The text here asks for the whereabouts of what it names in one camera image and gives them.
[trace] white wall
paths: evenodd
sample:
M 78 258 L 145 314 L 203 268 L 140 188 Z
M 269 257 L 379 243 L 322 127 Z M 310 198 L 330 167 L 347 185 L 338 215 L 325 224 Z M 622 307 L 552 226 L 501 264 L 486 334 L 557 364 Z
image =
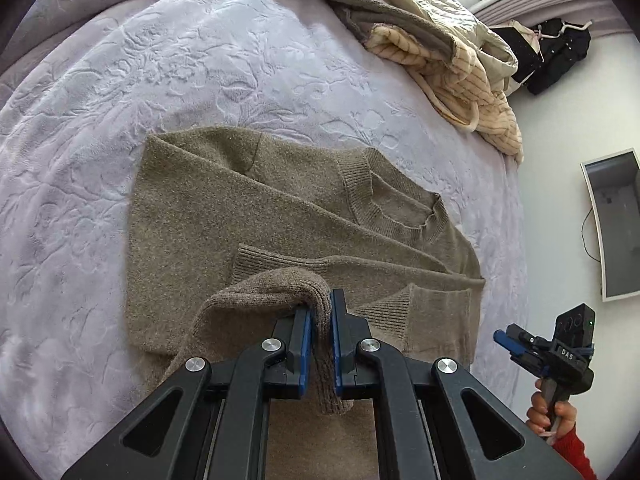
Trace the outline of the white wall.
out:
M 580 238 L 591 207 L 580 163 L 630 147 L 640 152 L 640 44 L 631 34 L 594 40 L 587 59 L 556 85 L 539 96 L 521 89 L 510 102 L 525 150 L 519 176 L 529 268 L 526 328 L 551 337 L 561 312 L 582 302 L 596 311 L 595 380 L 572 403 L 578 435 L 604 480 L 640 431 L 640 298 L 602 303 L 600 265 L 584 253 Z M 598 257 L 593 217 L 585 238 Z M 512 409 L 523 418 L 533 382 L 520 372 Z

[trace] black cable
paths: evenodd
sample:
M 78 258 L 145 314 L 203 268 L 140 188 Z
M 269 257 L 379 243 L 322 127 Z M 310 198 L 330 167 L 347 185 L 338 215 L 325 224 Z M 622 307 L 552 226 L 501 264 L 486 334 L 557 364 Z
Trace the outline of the black cable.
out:
M 587 223 L 587 218 L 589 218 L 589 215 L 591 214 L 592 211 L 593 211 L 593 207 L 589 209 L 587 216 L 584 217 L 584 220 L 582 221 L 582 229 L 580 229 L 580 234 L 582 235 L 582 246 L 584 247 L 584 252 L 587 253 L 587 256 L 590 257 L 592 260 L 596 260 L 598 263 L 600 263 L 599 259 L 594 258 L 589 254 L 589 251 L 587 250 L 587 243 L 584 241 L 584 225 Z

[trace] wall-mounted television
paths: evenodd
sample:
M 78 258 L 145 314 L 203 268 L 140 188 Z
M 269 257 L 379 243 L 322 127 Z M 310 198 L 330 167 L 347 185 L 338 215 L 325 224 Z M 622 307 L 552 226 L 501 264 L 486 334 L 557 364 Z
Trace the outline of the wall-mounted television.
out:
M 640 294 L 640 162 L 633 149 L 582 164 L 598 229 L 602 300 Z

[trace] human hand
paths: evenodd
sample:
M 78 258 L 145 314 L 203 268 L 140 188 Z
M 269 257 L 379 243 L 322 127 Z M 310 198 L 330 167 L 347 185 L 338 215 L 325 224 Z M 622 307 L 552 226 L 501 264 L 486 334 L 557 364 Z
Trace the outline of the human hand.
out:
M 536 388 L 540 389 L 541 387 L 542 379 L 538 379 L 536 381 Z M 556 416 L 562 417 L 562 422 L 556 432 L 556 439 L 560 439 L 574 428 L 578 410 L 568 402 L 556 402 L 555 408 Z M 547 413 L 548 409 L 545 399 L 540 392 L 535 392 L 531 396 L 531 407 L 527 411 L 527 417 L 529 418 L 527 426 L 535 434 L 539 435 L 550 429 L 551 421 Z

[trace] bed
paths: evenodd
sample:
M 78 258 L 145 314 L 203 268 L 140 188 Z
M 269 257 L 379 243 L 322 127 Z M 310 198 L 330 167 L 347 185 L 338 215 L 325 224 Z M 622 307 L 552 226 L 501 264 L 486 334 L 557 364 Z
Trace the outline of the bed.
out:
M 151 133 L 375 146 L 439 192 L 487 280 L 472 373 L 510 403 L 518 367 L 492 334 L 527 319 L 516 163 L 458 133 L 323 0 L 37 0 L 0 73 L 0 416 L 44 480 L 140 398 L 126 214 Z

